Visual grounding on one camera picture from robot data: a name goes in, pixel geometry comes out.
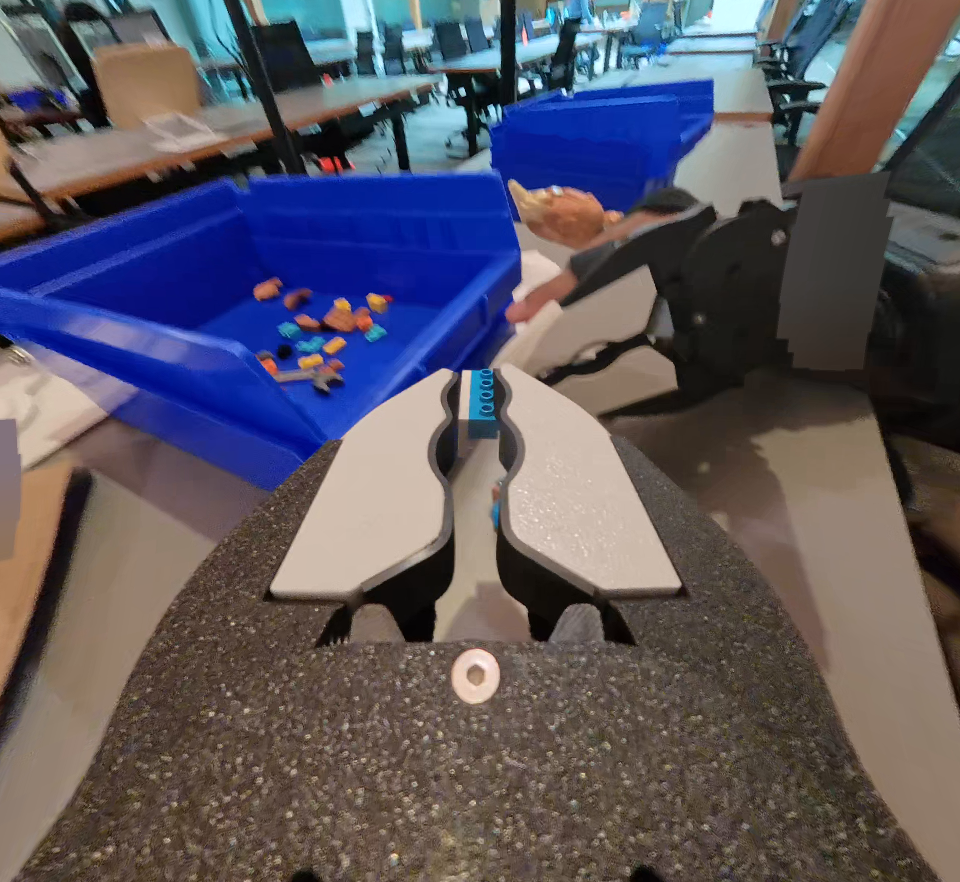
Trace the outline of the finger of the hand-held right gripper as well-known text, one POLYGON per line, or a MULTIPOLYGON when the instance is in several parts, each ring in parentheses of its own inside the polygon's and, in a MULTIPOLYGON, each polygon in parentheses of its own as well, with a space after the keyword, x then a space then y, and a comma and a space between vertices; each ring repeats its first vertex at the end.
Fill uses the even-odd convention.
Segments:
POLYGON ((674 363, 650 345, 628 348, 612 360, 579 362, 556 383, 556 393, 595 418, 608 417, 678 389, 674 363))
POLYGON ((640 267, 567 307, 549 301, 499 350, 495 366, 541 376, 574 364, 588 352, 642 334, 657 295, 650 269, 640 267))

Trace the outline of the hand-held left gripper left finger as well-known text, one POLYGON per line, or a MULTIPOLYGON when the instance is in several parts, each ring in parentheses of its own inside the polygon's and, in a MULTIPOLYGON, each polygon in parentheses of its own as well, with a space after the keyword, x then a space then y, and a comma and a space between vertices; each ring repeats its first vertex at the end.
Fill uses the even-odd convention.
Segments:
POLYGON ((402 632, 433 632, 454 574, 449 480, 461 374, 440 369, 342 438, 270 583, 270 598, 357 612, 377 604, 402 632))

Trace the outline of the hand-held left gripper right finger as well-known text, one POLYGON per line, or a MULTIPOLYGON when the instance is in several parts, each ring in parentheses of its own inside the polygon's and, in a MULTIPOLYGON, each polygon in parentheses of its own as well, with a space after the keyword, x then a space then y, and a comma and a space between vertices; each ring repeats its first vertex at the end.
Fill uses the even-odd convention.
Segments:
POLYGON ((674 597, 680 575, 612 436, 586 410, 506 364, 495 372, 499 458, 496 565, 536 616, 573 604, 674 597))

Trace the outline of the blue studded toy brick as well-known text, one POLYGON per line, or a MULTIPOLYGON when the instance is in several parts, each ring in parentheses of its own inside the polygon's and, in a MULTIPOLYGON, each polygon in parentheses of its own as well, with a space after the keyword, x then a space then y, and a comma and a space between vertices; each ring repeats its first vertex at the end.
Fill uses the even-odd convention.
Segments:
POLYGON ((463 370, 458 409, 459 443, 473 446, 495 440, 500 432, 497 373, 490 368, 463 370))

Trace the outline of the toy bricks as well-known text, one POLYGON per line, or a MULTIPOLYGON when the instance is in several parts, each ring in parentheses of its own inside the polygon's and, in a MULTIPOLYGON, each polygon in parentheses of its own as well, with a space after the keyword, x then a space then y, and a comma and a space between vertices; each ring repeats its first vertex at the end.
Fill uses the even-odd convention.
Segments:
POLYGON ((276 346, 254 350, 254 358, 282 388, 308 386, 321 397, 345 384, 342 355, 349 337, 369 345, 383 340, 387 331, 379 318, 395 302, 390 293, 369 292, 357 305, 338 297, 324 313, 313 312, 313 290, 289 288, 277 276, 254 285, 251 296, 258 304, 276 302, 286 313, 275 328, 276 346))

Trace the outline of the blue plastic bin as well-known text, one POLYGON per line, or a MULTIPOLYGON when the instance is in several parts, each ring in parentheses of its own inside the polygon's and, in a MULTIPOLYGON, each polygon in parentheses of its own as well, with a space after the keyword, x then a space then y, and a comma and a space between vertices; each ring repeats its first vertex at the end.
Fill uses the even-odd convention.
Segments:
POLYGON ((508 338, 522 252, 499 177, 271 176, 170 195, 2 256, 2 334, 115 419, 273 490, 324 444, 439 369, 479 369, 508 338), (257 300, 272 278, 283 287, 257 300), (343 384, 279 384, 258 359, 300 309, 366 308, 343 384))
POLYGON ((504 184, 573 188, 625 211, 671 186, 713 123, 711 79, 554 92, 504 110, 490 164, 504 184))

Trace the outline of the person's right hand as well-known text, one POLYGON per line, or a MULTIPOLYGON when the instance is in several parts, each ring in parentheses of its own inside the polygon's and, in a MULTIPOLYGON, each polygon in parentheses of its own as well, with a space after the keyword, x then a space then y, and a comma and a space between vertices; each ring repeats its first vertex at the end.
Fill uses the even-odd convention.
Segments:
POLYGON ((563 303, 578 285, 577 276, 565 268, 551 279, 533 288, 524 298, 514 300, 505 312, 510 324, 526 324, 551 302, 563 303))

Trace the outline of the brown toy brick model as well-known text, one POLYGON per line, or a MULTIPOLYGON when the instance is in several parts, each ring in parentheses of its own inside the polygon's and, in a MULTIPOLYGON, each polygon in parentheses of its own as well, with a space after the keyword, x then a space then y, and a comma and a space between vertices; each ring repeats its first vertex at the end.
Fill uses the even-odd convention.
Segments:
POLYGON ((550 186, 529 190, 517 180, 507 182, 510 199, 522 225, 538 238, 579 251, 589 248, 623 219, 607 210, 590 192, 550 186))

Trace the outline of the black office chair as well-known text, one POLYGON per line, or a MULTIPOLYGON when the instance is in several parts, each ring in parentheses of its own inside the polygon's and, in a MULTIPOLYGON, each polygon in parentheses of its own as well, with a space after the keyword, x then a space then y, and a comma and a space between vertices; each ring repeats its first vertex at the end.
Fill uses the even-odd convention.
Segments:
MULTIPOLYGON (((323 74, 313 62, 295 21, 255 24, 251 33, 275 94, 322 83, 323 74)), ((315 161, 321 171, 342 173, 354 168, 348 150, 373 134, 375 128, 375 121, 354 109, 324 123, 302 126, 292 134, 300 153, 315 161)))
POLYGON ((784 130, 786 145, 792 148, 796 147, 803 116, 818 110, 810 94, 826 88, 824 83, 806 79, 810 63, 841 25, 850 7, 849 0, 820 0, 798 27, 782 40, 768 44, 770 54, 754 62, 763 73, 771 98, 772 125, 784 130))

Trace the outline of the wooden pillar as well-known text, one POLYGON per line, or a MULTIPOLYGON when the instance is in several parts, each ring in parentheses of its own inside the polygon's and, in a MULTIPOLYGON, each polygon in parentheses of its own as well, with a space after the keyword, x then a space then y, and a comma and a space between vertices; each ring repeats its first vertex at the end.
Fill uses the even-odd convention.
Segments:
POLYGON ((870 173, 958 12, 959 0, 867 0, 788 180, 870 173))

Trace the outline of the black light stand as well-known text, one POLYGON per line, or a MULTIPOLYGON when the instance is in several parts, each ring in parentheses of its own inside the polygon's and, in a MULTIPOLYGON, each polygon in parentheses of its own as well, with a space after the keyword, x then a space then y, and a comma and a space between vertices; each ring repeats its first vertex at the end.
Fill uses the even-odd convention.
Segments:
POLYGON ((263 109, 269 125, 274 153, 282 170, 288 175, 306 174, 304 157, 299 151, 291 130, 286 126, 277 97, 270 83, 269 73, 258 48, 254 24, 258 8, 254 0, 222 0, 233 28, 254 95, 263 109))

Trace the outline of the black metal post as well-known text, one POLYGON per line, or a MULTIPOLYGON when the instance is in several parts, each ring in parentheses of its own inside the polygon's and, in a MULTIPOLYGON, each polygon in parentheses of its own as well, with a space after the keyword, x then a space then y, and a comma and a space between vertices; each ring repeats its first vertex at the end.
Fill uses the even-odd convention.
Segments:
POLYGON ((518 97, 517 0, 499 0, 500 4, 500 105, 507 108, 518 97))

